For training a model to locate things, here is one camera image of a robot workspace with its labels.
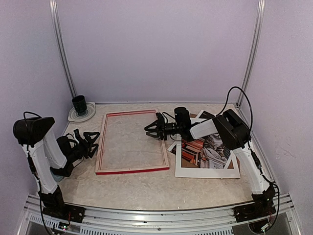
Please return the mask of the white mat board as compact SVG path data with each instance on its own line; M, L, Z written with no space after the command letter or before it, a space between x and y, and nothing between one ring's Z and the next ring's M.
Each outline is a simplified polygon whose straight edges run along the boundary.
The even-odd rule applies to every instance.
M193 141L180 135L168 148L176 155L175 176L180 178L240 178L240 162L227 149L213 120L192 118Z

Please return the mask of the red wooden picture frame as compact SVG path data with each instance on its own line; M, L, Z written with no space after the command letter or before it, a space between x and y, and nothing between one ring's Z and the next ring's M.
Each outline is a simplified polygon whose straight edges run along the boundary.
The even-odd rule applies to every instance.
M103 115L95 174L127 174L169 169L165 142L146 135L158 109Z

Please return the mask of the cat photo print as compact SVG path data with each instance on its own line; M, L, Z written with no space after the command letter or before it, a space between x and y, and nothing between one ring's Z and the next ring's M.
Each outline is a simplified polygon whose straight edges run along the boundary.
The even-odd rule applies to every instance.
M218 133L181 145L182 168L233 169L230 150Z

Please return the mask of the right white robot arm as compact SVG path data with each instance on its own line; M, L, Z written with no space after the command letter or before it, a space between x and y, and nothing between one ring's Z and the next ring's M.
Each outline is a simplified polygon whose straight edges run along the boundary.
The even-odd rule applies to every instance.
M147 125L147 136L166 140L168 135L179 134L185 141L195 141L202 137L218 133L224 146L234 153L250 176L250 188L253 203L238 206L234 215L238 222L253 220L264 216L279 214L279 205L273 202L279 195L277 184L266 178L262 165L254 152L251 141L251 128L231 109L202 121L193 122L189 111L184 107L174 109L175 122L166 123L162 113Z

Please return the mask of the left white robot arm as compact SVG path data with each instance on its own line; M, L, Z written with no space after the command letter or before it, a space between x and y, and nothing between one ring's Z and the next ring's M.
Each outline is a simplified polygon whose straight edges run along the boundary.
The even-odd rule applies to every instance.
M37 181L41 213L68 222L82 223L85 208L66 204L56 176L69 177L77 160L92 158L99 145L99 132L73 131L72 138L56 138L53 117L34 116L17 120L13 135L22 146Z

